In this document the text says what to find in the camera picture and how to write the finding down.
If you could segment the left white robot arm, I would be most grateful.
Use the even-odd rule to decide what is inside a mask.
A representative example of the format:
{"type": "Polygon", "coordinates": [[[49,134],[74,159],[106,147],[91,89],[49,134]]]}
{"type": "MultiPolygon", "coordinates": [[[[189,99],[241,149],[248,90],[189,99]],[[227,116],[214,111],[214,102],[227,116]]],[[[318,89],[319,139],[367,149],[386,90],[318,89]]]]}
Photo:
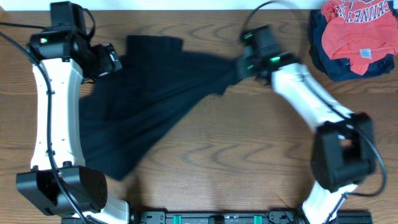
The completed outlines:
{"type": "Polygon", "coordinates": [[[128,203],[108,192],[105,175],[86,166],[81,149],[81,84],[122,67],[111,44],[90,44],[95,30],[86,28],[87,14],[69,1],[51,3],[51,25],[24,48],[37,85],[37,138],[30,170],[17,174],[16,187],[62,223],[128,223],[128,203]]]}

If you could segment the black t-shirt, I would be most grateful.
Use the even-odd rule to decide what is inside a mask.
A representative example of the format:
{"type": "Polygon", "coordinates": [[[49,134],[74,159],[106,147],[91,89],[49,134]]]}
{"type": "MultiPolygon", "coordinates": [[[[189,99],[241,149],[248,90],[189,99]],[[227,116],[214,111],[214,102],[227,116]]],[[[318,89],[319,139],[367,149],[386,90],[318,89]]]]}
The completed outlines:
{"type": "Polygon", "coordinates": [[[235,59],[185,51],[177,37],[130,35],[121,64],[79,102],[86,166],[116,180],[204,97],[239,82],[235,59]]]}

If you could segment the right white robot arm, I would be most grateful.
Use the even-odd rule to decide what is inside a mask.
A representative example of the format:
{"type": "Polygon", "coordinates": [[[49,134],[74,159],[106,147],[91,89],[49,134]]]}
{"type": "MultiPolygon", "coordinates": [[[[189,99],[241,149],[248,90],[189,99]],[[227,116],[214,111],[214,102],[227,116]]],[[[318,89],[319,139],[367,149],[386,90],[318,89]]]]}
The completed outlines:
{"type": "Polygon", "coordinates": [[[269,82],[314,135],[310,165],[315,181],[293,222],[335,221],[347,196],[376,169],[370,117],[336,101],[296,55],[282,50],[268,25],[243,29],[239,41],[244,45],[240,76],[269,82]]]}

